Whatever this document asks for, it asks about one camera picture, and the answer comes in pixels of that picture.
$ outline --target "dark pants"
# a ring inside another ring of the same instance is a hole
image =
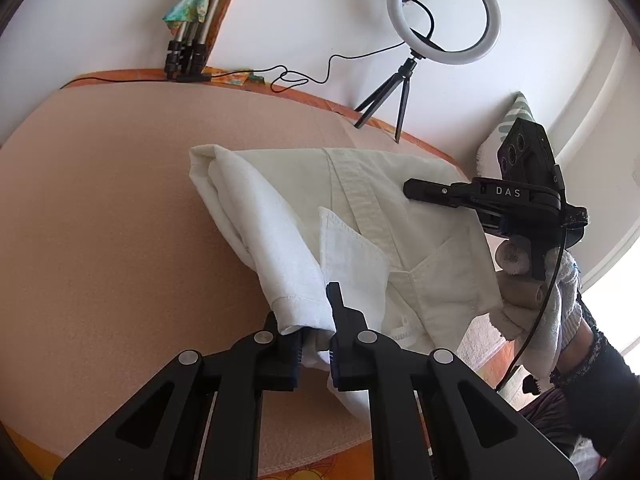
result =
[[[579,435],[569,422],[569,412],[561,390],[547,390],[522,408],[520,414],[567,457],[571,456]]]

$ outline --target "ring light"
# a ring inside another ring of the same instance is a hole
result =
[[[486,28],[482,38],[465,50],[443,52],[421,41],[411,30],[402,13],[402,0],[386,0],[386,10],[398,36],[422,56],[449,65],[471,63],[484,57],[498,40],[500,34],[500,8],[496,0],[482,0],[486,11]]]

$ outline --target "power cord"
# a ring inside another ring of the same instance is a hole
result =
[[[558,176],[559,174],[559,166],[556,166],[556,175]],[[560,187],[561,189],[559,190],[560,193],[560,219],[561,219],[561,224],[564,224],[564,218],[565,218],[565,211],[566,211],[566,193],[564,192],[564,182],[562,181],[562,175],[559,174],[559,183],[560,183]],[[556,260],[556,266],[554,267],[554,273],[551,276],[551,281],[549,282],[549,286],[546,290],[546,294],[544,297],[544,300],[542,301],[542,306],[540,307],[540,312],[538,313],[538,317],[536,318],[535,322],[533,323],[531,329],[529,330],[529,335],[527,335],[527,338],[525,339],[523,345],[521,346],[520,350],[518,351],[518,353],[516,354],[516,356],[513,358],[513,360],[511,361],[511,363],[509,364],[509,367],[507,368],[507,371],[504,373],[502,379],[500,380],[500,382],[498,383],[498,385],[495,387],[495,391],[499,392],[504,385],[509,381],[509,379],[511,379],[511,371],[513,370],[514,366],[516,365],[516,363],[518,362],[518,359],[520,359],[520,357],[522,356],[522,354],[524,353],[524,351],[527,349],[527,346],[529,346],[529,343],[531,343],[531,340],[533,339],[533,336],[536,334],[536,330],[538,329],[538,326],[540,325],[540,322],[542,321],[543,316],[545,315],[545,310],[546,310],[546,306],[549,303],[549,298],[551,298],[551,293],[553,292],[553,289],[556,286],[556,279],[558,278],[558,272],[560,271],[560,264],[562,262],[562,255],[564,254],[564,249],[566,247],[566,234],[567,234],[567,226],[563,225],[562,226],[562,234],[561,234],[561,241],[560,241],[560,248],[558,251],[558,259]]]
[[[430,31],[427,35],[427,38],[429,39],[431,37],[431,35],[433,34],[433,29],[435,28],[435,21],[433,19],[433,14],[431,13],[431,11],[427,8],[427,6],[425,6],[422,2],[418,1],[418,0],[403,0],[404,2],[407,1],[411,1],[416,3],[418,6],[420,6],[422,9],[425,10],[425,12],[427,12],[427,14],[429,15],[429,19],[431,21],[431,28]],[[277,76],[276,79],[274,79],[271,83],[270,83],[270,89],[274,94],[280,94],[284,91],[287,90],[291,90],[292,88],[295,88],[297,86],[302,86],[302,85],[306,85],[309,82],[314,82],[316,84],[319,85],[323,85],[325,83],[327,83],[329,81],[329,76],[331,75],[331,62],[332,60],[334,60],[336,57],[339,57],[341,59],[362,59],[364,57],[369,57],[369,56],[374,56],[375,54],[380,54],[382,52],[386,52],[387,50],[392,50],[394,48],[398,48],[399,46],[404,45],[404,41],[401,41],[400,43],[397,43],[395,45],[392,46],[388,46],[385,48],[380,48],[379,50],[374,50],[373,52],[367,52],[366,54],[360,54],[359,56],[343,56],[342,54],[332,54],[331,56],[329,56],[329,59],[327,61],[327,67],[326,67],[326,76],[324,77],[324,79],[319,80],[319,79],[315,79],[305,73],[302,72],[298,72],[297,70],[290,70],[286,65],[283,64],[278,64],[278,65],[274,65],[270,68],[265,68],[262,70],[251,70],[251,69],[247,69],[247,70],[233,70],[232,72],[225,72],[222,74],[211,74],[211,79],[216,79],[219,77],[224,77],[224,76],[228,76],[228,75],[235,75],[235,74],[246,74],[246,73],[251,73],[251,74],[261,74],[261,73],[265,73],[265,72],[271,72],[272,70],[276,70],[278,68],[282,69],[282,72],[280,73],[279,76]],[[289,75],[296,75],[296,76],[300,76],[297,79],[288,79],[287,77]],[[115,79],[106,79],[106,78],[101,78],[101,77],[96,77],[96,76],[86,76],[86,77],[78,77],[76,79],[73,79],[72,81],[69,81],[68,83],[66,83],[65,85],[61,86],[60,89],[62,90],[63,88],[65,88],[66,86],[69,86],[71,83],[75,83],[76,81],[82,81],[85,79],[92,79],[92,80],[98,80],[98,81],[105,81],[105,82],[109,82],[109,83],[135,83],[135,82],[176,82],[172,79],[121,79],[121,80],[115,80]],[[282,89],[276,90],[274,88],[274,85],[278,82],[278,81],[283,81],[285,83],[293,83],[290,86],[284,87]]]

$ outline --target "black sleeve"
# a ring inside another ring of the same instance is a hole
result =
[[[565,374],[555,371],[551,382],[564,393],[574,428],[600,455],[609,456],[640,408],[640,381],[578,301],[593,343],[580,365]]]

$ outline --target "white glove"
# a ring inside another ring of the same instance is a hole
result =
[[[557,259],[558,248],[551,249],[545,256],[547,283],[551,281]],[[529,255],[512,240],[500,244],[495,260],[504,269],[497,273],[504,306],[492,312],[490,320],[505,339],[516,341],[517,352],[540,312],[546,284],[520,276],[529,270]],[[575,301],[579,286],[577,264],[565,251],[545,314],[520,357],[520,363],[538,379],[549,377],[560,351],[571,342],[580,326],[582,309]]]

